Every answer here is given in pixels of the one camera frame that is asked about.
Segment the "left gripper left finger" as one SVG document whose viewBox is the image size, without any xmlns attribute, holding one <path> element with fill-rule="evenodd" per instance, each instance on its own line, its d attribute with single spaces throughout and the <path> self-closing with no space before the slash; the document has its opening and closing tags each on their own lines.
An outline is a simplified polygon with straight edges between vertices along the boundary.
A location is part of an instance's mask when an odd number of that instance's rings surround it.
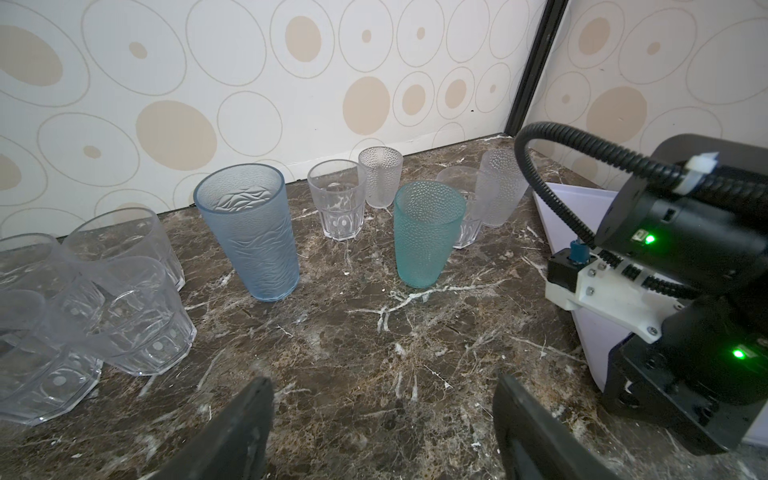
<svg viewBox="0 0 768 480">
<path fill-rule="evenodd" d="M 253 379 L 153 476 L 155 479 L 260 479 L 274 417 L 270 379 Z"/>
</svg>

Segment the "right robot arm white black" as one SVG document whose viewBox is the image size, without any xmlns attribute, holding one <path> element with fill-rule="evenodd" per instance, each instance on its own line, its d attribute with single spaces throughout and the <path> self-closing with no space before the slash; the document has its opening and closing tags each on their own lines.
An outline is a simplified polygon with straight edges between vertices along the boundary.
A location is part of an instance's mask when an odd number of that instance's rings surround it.
<svg viewBox="0 0 768 480">
<path fill-rule="evenodd" d="M 651 340 L 609 352 L 610 413 L 669 429 L 695 455 L 737 447 L 767 403 L 767 210 L 681 196 L 632 177 L 600 247 L 697 291 Z"/>
</svg>

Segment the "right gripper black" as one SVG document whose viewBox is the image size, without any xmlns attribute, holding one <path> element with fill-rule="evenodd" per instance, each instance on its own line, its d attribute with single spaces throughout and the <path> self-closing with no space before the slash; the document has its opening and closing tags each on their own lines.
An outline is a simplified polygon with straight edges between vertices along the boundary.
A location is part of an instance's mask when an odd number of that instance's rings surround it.
<svg viewBox="0 0 768 480">
<path fill-rule="evenodd" d="M 610 351 L 602 404 L 667 429 L 694 455 L 766 446 L 766 310 L 700 298 L 656 342 L 627 337 Z"/>
</svg>

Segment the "lavender plastic tray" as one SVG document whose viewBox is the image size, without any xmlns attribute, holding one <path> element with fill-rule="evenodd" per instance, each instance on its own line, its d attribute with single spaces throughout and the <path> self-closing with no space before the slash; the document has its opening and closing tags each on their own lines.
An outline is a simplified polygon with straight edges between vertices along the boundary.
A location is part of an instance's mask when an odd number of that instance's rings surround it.
<svg viewBox="0 0 768 480">
<path fill-rule="evenodd" d="M 597 228 L 617 192 L 547 182 L 575 214 L 590 228 Z M 546 237 L 554 254 L 569 248 L 574 232 L 534 194 Z M 593 255 L 592 263 L 577 271 L 576 286 L 546 286 L 546 298 L 573 318 L 593 380 L 605 390 L 609 352 L 630 334 L 643 340 L 661 337 L 662 321 L 684 304 L 667 296 L 634 286 Z M 746 431 L 743 443 L 767 448 L 767 406 Z"/>
</svg>

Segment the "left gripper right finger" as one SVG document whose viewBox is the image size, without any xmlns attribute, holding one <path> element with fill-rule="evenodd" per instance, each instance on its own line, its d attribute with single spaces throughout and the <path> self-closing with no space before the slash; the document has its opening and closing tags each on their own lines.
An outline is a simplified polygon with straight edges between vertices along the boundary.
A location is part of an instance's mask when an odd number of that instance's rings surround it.
<svg viewBox="0 0 768 480">
<path fill-rule="evenodd" d="M 508 479 L 615 479 L 511 374 L 494 392 L 495 436 Z"/>
</svg>

